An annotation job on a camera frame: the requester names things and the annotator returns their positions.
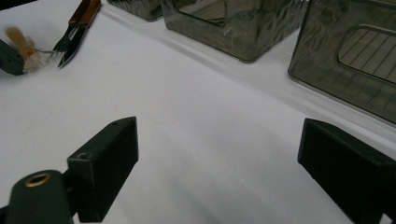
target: black plastic part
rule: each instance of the black plastic part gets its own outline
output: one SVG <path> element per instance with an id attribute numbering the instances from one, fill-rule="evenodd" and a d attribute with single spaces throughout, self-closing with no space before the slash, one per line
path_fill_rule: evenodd
<path id="1" fill-rule="evenodd" d="M 396 162 L 349 133 L 306 119 L 298 162 L 353 222 L 395 218 Z"/>
<path id="2" fill-rule="evenodd" d="M 62 174 L 41 171 L 28 175 L 12 189 L 6 224 L 70 224 Z"/>
<path id="3" fill-rule="evenodd" d="M 0 224 L 6 223 L 6 214 L 8 206 L 0 208 Z"/>
<path id="4" fill-rule="evenodd" d="M 22 56 L 0 39 L 0 69 L 18 76 L 23 74 L 23 65 Z"/>
<path id="5" fill-rule="evenodd" d="M 0 2 L 0 10 L 17 7 L 26 3 L 34 2 L 36 0 L 2 0 Z"/>
<path id="6" fill-rule="evenodd" d="M 136 119 L 120 119 L 67 159 L 81 222 L 101 222 L 138 161 Z"/>

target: transparent storage box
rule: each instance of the transparent storage box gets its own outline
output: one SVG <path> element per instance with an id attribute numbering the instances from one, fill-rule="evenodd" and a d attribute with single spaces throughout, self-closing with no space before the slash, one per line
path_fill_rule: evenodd
<path id="1" fill-rule="evenodd" d="M 245 63 L 301 26 L 305 0 L 162 0 L 166 27 Z"/>
<path id="2" fill-rule="evenodd" d="M 396 124 L 396 0 L 310 0 L 289 74 Z"/>
<path id="3" fill-rule="evenodd" d="M 161 0 L 107 0 L 107 2 L 146 21 L 156 21 L 163 15 Z"/>

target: white table surface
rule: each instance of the white table surface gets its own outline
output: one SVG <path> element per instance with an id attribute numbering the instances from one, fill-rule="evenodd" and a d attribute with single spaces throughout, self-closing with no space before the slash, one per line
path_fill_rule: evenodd
<path id="1" fill-rule="evenodd" d="M 0 11 L 0 38 L 14 24 L 51 49 L 78 3 Z M 304 119 L 393 159 L 396 129 L 292 81 L 297 36 L 244 64 L 104 2 L 65 68 L 58 57 L 20 77 L 0 70 L 0 206 L 19 179 L 65 171 L 109 122 L 137 116 L 140 159 L 103 223 L 351 223 L 297 162 Z"/>

